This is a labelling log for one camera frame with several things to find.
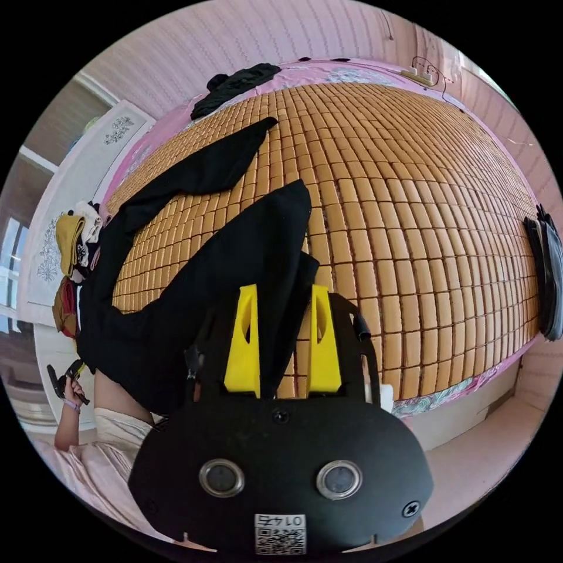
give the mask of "qr code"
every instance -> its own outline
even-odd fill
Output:
[[[304,555],[305,528],[256,528],[258,555]]]

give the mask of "screw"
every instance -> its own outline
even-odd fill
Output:
[[[420,510],[420,502],[414,500],[403,508],[403,518],[411,518]]]
[[[272,414],[273,421],[276,424],[287,424],[289,422],[289,413],[282,409],[276,409]]]

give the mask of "pink bedsheet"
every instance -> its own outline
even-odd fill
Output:
[[[537,202],[537,199],[528,181],[520,171],[514,158],[505,149],[504,145],[500,142],[500,140],[498,140],[498,138],[488,128],[488,126],[486,126],[485,123],[481,121],[481,119],[468,111],[468,109],[465,108],[465,106],[461,102],[454,99],[447,93],[442,97],[441,91],[425,89],[422,85],[402,77],[400,75],[400,72],[402,70],[401,67],[387,63],[380,63],[362,59],[352,59],[346,63],[330,60],[309,60],[303,62],[286,63],[280,66],[282,68],[281,72],[275,75],[275,77],[271,81],[262,84],[261,86],[258,86],[252,90],[249,90],[248,92],[245,92],[240,96],[235,97],[226,104],[223,104],[217,111],[220,111],[227,106],[238,103],[239,101],[247,99],[249,97],[258,96],[260,94],[265,94],[271,91],[283,90],[285,88],[302,86],[305,84],[324,84],[337,82],[383,84],[386,86],[393,86],[402,88],[404,90],[413,91],[419,94],[423,94],[424,96],[431,96],[439,100],[444,99],[445,101],[452,103],[453,105],[465,111],[491,135],[492,139],[495,140],[498,146],[505,153],[506,157],[519,171],[523,183],[526,185],[533,200]],[[104,203],[109,199],[109,197],[111,197],[114,191],[127,178],[127,176],[131,174],[158,147],[162,146],[174,135],[177,135],[181,131],[186,130],[193,123],[195,123],[190,118],[190,114],[195,103],[206,95],[207,93],[202,93],[186,104],[170,111],[165,117],[158,120],[154,124],[152,129],[150,129],[150,131],[148,131],[141,139],[139,139],[135,143],[125,159],[123,159],[123,161],[121,162],[113,179],[111,180],[108,190],[103,198]],[[413,399],[407,399],[405,401],[395,401],[395,406],[393,409],[394,414],[401,418],[406,418],[420,412],[432,410],[435,407],[444,404],[445,402],[449,402],[461,396],[468,395],[469,393],[479,389],[480,387],[494,379],[498,374],[502,373],[510,365],[518,361],[520,357],[540,339],[542,339],[542,336],[538,335],[535,339],[523,346],[522,349],[520,349],[517,353],[513,354],[510,358],[505,359],[500,364],[496,365],[485,373],[462,381],[461,383],[453,385],[452,387],[445,389],[444,391],[433,393],[431,395],[425,395],[422,397],[416,397]]]

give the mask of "sticker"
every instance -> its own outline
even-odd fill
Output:
[[[257,555],[305,555],[307,524],[304,514],[255,514]]]

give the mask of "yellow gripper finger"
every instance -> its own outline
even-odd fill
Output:
[[[307,395],[337,393],[342,385],[328,288],[314,285],[311,295],[311,337]]]
[[[260,398],[258,294],[255,284],[240,288],[224,383],[229,393],[254,393],[257,399]]]

